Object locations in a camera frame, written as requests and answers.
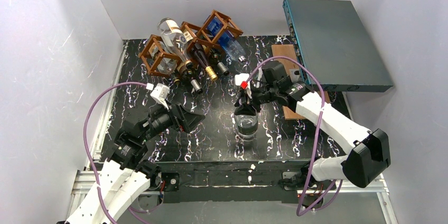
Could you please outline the clear bottle silver cap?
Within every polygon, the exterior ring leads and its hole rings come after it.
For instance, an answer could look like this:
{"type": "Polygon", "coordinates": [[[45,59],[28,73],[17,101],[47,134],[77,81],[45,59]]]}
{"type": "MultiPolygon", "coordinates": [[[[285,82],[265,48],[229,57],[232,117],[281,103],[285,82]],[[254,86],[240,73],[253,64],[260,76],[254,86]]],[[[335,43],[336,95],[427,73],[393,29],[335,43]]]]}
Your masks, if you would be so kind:
{"type": "Polygon", "coordinates": [[[234,112],[236,134],[243,141],[253,141],[258,130],[258,113],[250,105],[240,105],[234,112]]]}

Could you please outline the clear bottle white gold label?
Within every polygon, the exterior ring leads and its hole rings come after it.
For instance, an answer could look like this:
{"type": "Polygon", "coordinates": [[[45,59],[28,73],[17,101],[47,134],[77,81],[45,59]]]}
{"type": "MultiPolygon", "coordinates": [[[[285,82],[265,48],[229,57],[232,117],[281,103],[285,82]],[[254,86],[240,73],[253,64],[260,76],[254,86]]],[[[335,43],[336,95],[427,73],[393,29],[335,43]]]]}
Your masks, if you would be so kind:
{"type": "Polygon", "coordinates": [[[188,41],[177,22],[169,17],[163,18],[157,25],[157,29],[169,52],[177,55],[187,69],[192,69],[194,64],[187,51],[188,41]]]}

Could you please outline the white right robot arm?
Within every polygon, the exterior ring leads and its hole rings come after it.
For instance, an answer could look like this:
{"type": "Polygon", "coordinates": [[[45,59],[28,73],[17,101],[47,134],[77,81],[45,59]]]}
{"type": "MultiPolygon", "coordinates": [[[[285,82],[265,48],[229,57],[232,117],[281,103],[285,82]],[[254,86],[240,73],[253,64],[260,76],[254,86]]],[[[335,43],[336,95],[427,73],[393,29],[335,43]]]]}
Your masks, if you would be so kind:
{"type": "Polygon", "coordinates": [[[262,104],[277,102],[308,119],[337,142],[345,153],[334,158],[316,158],[302,171],[312,181],[348,180],[367,187],[391,164],[388,135],[381,129],[371,131],[322,103],[322,98],[304,82],[294,81],[279,61],[268,61],[261,68],[260,87],[250,83],[250,75],[235,75],[239,90],[235,116],[255,116],[262,104]]]}

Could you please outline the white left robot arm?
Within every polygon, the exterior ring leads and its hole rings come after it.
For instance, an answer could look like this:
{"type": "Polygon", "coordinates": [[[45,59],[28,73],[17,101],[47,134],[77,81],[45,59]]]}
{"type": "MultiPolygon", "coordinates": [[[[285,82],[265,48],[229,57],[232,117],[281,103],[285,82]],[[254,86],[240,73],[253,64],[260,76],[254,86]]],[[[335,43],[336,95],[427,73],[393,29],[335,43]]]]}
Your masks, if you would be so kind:
{"type": "Polygon", "coordinates": [[[190,133],[204,119],[180,104],[157,104],[142,121],[125,121],[101,171],[94,171],[96,183],[64,223],[116,223],[161,173],[157,164],[144,159],[146,142],[170,127],[190,133]]]}

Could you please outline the blue transparent bottle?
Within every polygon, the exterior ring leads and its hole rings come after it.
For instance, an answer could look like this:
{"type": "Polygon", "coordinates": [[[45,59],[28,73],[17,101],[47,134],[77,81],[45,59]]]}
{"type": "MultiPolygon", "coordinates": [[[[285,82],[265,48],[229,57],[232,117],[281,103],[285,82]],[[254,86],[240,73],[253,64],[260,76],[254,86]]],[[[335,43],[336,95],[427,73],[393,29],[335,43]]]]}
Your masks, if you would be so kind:
{"type": "MultiPolygon", "coordinates": [[[[221,22],[217,17],[214,17],[208,24],[207,30],[213,37],[216,37],[221,27],[221,22]]],[[[232,60],[241,63],[247,61],[245,50],[229,31],[223,31],[223,34],[218,38],[218,43],[232,60]]]]}

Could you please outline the dark wine bottle gold cap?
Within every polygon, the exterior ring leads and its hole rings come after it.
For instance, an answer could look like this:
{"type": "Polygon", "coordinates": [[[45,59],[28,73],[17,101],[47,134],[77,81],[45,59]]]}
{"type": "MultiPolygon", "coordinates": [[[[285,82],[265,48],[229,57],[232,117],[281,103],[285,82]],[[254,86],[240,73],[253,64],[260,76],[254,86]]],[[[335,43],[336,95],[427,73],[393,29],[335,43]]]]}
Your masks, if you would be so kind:
{"type": "Polygon", "coordinates": [[[218,79],[217,74],[213,70],[210,62],[207,59],[204,48],[200,43],[195,43],[191,49],[192,56],[196,59],[200,66],[204,69],[206,74],[209,76],[211,81],[216,81],[218,79]]]}

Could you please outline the brown wooden wine rack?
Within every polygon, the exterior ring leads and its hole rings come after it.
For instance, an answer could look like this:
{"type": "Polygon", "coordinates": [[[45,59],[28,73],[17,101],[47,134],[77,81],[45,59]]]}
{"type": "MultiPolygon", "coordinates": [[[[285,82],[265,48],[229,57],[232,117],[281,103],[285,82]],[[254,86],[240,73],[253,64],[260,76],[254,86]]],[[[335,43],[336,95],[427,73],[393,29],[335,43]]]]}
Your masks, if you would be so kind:
{"type": "MultiPolygon", "coordinates": [[[[232,20],[230,16],[217,10],[213,10],[211,12],[211,14],[207,17],[202,26],[197,26],[186,21],[182,22],[182,24],[178,26],[187,38],[188,41],[187,51],[192,58],[192,62],[194,64],[193,68],[196,68],[199,65],[196,59],[192,56],[191,52],[191,49],[196,42],[202,45],[208,59],[211,50],[215,49],[218,51],[223,51],[223,48],[218,43],[218,38],[223,34],[223,31],[229,31],[234,36],[235,39],[243,34],[242,29],[238,27],[238,25],[232,20]],[[208,24],[214,17],[217,17],[222,24],[222,27],[216,37],[213,37],[212,34],[207,30],[208,24]]],[[[177,60],[176,70],[180,70],[181,66],[185,66],[185,64],[177,55],[171,54],[169,52],[167,47],[165,48],[165,52],[162,52],[162,54],[156,59],[155,64],[152,66],[153,60],[150,57],[149,49],[154,42],[156,42],[156,45],[161,50],[162,48],[158,44],[158,42],[163,42],[160,33],[159,35],[154,34],[151,35],[148,38],[143,50],[138,54],[138,57],[142,60],[143,64],[146,66],[147,73],[150,76],[158,76],[166,78],[165,75],[162,73],[151,71],[152,69],[154,70],[156,68],[156,66],[159,64],[162,58],[170,58],[177,60]]]]}

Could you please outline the wooden board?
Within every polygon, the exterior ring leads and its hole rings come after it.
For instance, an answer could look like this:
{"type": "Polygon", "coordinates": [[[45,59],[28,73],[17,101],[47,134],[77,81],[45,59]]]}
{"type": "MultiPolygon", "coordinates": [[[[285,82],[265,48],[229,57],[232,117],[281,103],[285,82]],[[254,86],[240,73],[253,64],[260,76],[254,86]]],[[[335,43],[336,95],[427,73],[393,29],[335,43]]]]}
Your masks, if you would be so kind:
{"type": "Polygon", "coordinates": [[[283,106],[283,112],[286,120],[308,119],[314,124],[320,111],[323,111],[322,124],[336,123],[338,119],[343,117],[341,113],[335,110],[328,102],[328,94],[321,93],[319,90],[314,90],[312,87],[305,85],[302,81],[298,81],[299,87],[295,86],[291,70],[297,70],[300,64],[291,44],[288,45],[272,45],[273,61],[266,63],[263,68],[272,68],[273,72],[269,73],[266,81],[282,95],[287,97],[280,97],[277,101],[283,106]],[[291,87],[299,90],[299,94],[307,94],[303,97],[301,104],[296,104],[295,98],[288,94],[291,87]]]}

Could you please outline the teal metal box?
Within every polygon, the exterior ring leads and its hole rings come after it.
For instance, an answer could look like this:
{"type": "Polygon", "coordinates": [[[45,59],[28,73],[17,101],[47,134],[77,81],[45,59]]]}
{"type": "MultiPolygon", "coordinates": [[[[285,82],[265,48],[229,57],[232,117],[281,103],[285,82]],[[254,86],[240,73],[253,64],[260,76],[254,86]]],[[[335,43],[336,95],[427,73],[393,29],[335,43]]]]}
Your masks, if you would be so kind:
{"type": "Polygon", "coordinates": [[[325,91],[385,92],[394,83],[350,1],[283,0],[297,59],[325,91]]]}

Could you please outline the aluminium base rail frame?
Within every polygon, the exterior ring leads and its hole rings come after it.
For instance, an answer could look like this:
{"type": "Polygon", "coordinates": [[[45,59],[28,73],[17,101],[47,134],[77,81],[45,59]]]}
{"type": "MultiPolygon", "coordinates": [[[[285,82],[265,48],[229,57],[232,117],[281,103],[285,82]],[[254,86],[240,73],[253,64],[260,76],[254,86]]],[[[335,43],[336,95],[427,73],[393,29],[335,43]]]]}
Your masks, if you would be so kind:
{"type": "MultiPolygon", "coordinates": [[[[322,209],[320,199],[304,203],[313,182],[347,180],[359,188],[367,187],[391,164],[389,140],[383,130],[371,131],[326,103],[319,83],[311,86],[302,80],[293,80],[281,59],[280,56],[268,58],[252,73],[236,75],[239,96],[235,115],[255,116],[263,104],[277,102],[313,122],[316,132],[324,131],[343,148],[344,156],[313,155],[301,168],[303,191],[296,213],[302,216],[312,209],[322,209]]],[[[168,102],[168,86],[147,83],[145,88],[156,106],[145,120],[118,133],[102,170],[93,170],[95,183],[66,223],[115,223],[161,172],[157,164],[145,159],[146,142],[169,127],[190,133],[205,119],[203,114],[168,102]]]]}

